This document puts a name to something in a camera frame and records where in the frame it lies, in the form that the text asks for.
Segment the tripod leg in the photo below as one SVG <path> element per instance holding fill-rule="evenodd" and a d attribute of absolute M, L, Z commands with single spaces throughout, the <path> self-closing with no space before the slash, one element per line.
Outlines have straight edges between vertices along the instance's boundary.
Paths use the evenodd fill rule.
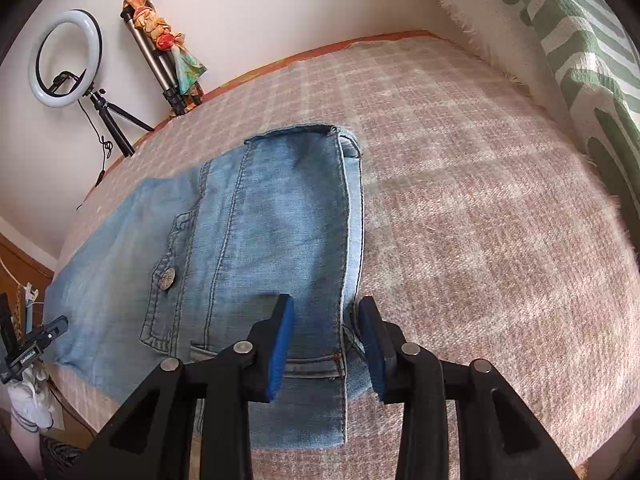
<path fill-rule="evenodd" d="M 149 126 L 146 123 L 143 123 L 139 118 L 134 117 L 129 112 L 124 111 L 119 106 L 116 106 L 113 103 L 107 103 L 107 106 L 109 107 L 109 110 L 113 110 L 118 115 L 124 117 L 127 121 L 131 121 L 132 123 L 134 123 L 136 126 L 140 126 L 140 128 L 142 128 L 142 129 L 144 129 L 144 130 L 146 130 L 148 132 L 152 132 L 154 130 L 151 126 Z"/>
<path fill-rule="evenodd" d="M 111 117 L 111 114 L 109 113 L 109 110 L 107 110 L 107 107 L 101 107 L 98 110 L 98 115 L 100 115 L 100 118 L 102 118 L 102 120 L 104 121 L 104 125 L 107 127 L 109 133 L 111 134 L 111 137 L 113 137 L 113 140 L 116 141 L 116 144 L 120 148 L 122 154 L 124 156 L 133 155 L 136 150 L 133 149 L 133 146 L 129 143 L 127 137 L 124 136 L 122 130 L 116 124 L 116 121 L 113 120 L 113 117 Z"/>

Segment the bed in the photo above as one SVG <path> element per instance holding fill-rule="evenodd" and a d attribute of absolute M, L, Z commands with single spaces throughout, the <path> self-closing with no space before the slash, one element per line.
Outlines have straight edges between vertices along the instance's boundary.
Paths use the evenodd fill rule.
<path fill-rule="evenodd" d="M 439 358 L 492 361 L 583 464 L 640 404 L 640 276 L 618 202 L 521 86 L 427 32 L 329 46 L 212 92 L 92 190 L 57 272 L 143 178 L 315 121 L 360 139 L 359 294 Z M 52 374 L 96 430 L 116 410 L 69 368 Z M 401 416 L 369 390 L 348 405 L 347 444 L 254 449 L 254 475 L 393 478 Z M 449 427 L 457 478 L 451 410 Z"/>

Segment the jeans button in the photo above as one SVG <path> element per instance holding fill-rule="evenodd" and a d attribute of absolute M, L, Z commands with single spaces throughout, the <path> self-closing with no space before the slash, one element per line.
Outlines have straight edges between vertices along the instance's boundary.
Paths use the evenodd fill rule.
<path fill-rule="evenodd" d="M 160 289 L 167 290 L 170 286 L 174 284 L 174 281 L 175 281 L 175 269 L 173 267 L 169 267 L 162 274 L 162 278 L 160 278 Z"/>

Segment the metal button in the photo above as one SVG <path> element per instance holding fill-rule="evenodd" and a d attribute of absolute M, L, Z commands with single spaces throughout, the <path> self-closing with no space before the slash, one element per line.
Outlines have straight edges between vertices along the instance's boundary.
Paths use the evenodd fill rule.
<path fill-rule="evenodd" d="M 234 352 L 237 354 L 248 354 L 254 349 L 254 345 L 250 341 L 238 341 L 234 345 Z"/>
<path fill-rule="evenodd" d="M 474 368 L 481 374 L 487 374 L 491 371 L 491 363 L 486 359 L 476 359 L 474 361 Z"/>
<path fill-rule="evenodd" d="M 169 267 L 162 274 L 162 278 L 160 278 L 160 289 L 167 290 L 170 286 L 174 284 L 174 281 L 175 281 L 175 269 L 173 267 Z"/>
<path fill-rule="evenodd" d="M 180 361 L 175 357 L 168 357 L 160 363 L 160 367 L 165 372 L 173 372 L 180 365 Z"/>
<path fill-rule="evenodd" d="M 420 353 L 420 346 L 416 343 L 404 343 L 400 349 L 402 353 L 407 355 L 418 355 Z"/>

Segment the metal screw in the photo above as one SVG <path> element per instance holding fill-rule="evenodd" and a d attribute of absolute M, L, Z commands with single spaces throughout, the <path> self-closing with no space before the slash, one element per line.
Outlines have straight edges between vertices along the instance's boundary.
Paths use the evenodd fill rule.
<path fill-rule="evenodd" d="M 250 341 L 238 341 L 234 345 L 234 352 L 237 354 L 248 354 L 254 349 L 254 345 Z"/>
<path fill-rule="evenodd" d="M 491 363 L 486 359 L 476 359 L 474 361 L 474 368 L 481 374 L 487 374 L 491 371 Z"/>
<path fill-rule="evenodd" d="M 165 372 L 173 372 L 180 365 L 180 361 L 175 357 L 168 357 L 160 363 L 160 367 Z"/>
<path fill-rule="evenodd" d="M 404 343 L 400 349 L 402 353 L 407 355 L 418 355 L 420 353 L 420 347 L 416 343 Z"/>

